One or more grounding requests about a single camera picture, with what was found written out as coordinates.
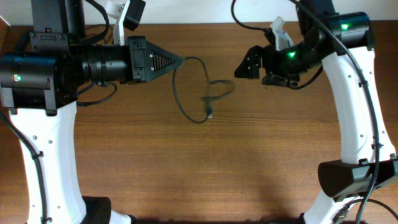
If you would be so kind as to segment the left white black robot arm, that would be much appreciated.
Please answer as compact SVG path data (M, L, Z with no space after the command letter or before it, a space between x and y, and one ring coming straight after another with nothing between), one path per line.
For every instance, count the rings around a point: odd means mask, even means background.
M74 125L86 83L147 83L177 69L182 58L145 37L138 27L144 1L92 1L104 19L115 17L114 44L105 33L87 37L81 1L32 1L34 28L1 57L1 103L19 138L29 191L29 223L134 223L107 197L84 197L78 184Z

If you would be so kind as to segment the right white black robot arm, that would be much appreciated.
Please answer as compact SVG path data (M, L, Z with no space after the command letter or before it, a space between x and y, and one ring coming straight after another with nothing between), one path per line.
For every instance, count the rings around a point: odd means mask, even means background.
M358 204L360 223L371 194L397 179L397 153L384 125L374 77L374 38L364 12L339 14L331 0L295 1L303 41L294 44L277 18L264 35L265 47L251 47L235 77L263 85L302 88L300 76L313 67L325 73L335 100L341 157L318 166L320 193L298 223L343 223Z

